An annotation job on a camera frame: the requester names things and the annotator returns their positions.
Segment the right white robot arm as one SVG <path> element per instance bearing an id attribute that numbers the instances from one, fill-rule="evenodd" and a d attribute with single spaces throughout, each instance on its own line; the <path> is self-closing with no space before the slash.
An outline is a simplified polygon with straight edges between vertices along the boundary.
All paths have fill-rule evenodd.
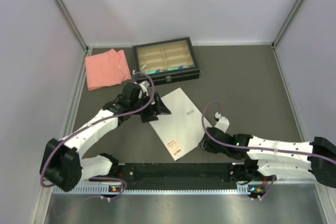
<path id="1" fill-rule="evenodd" d="M 316 136 L 312 142 L 282 142 L 250 134 L 229 135 L 207 127 L 199 146 L 209 153 L 245 159 L 245 174 L 252 180 L 262 175 L 291 176 L 335 187 L 335 145 L 324 137 Z"/>

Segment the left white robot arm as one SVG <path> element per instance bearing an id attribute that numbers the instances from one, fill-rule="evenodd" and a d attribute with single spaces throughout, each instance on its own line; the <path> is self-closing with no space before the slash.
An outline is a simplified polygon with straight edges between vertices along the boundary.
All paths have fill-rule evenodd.
<path id="1" fill-rule="evenodd" d="M 51 186 L 69 192 L 83 180 L 120 179 L 119 161 L 112 155 L 101 153 L 84 158 L 84 154 L 134 114 L 139 115 L 143 123 L 157 121 L 159 115 L 171 114 L 157 92 L 148 92 L 149 86 L 147 81 L 127 83 L 121 94 L 106 103 L 81 128 L 61 140 L 48 141 L 39 171 L 41 185 L 45 187 L 48 180 Z"/>

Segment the black ring binder folder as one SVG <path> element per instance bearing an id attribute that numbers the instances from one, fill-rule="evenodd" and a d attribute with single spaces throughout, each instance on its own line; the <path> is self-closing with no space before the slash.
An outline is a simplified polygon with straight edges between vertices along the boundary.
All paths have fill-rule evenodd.
<path id="1" fill-rule="evenodd" d="M 175 89 L 162 98 L 170 115 L 158 115 L 150 122 L 174 161 L 198 147 L 204 136 L 202 113 L 181 89 Z"/>

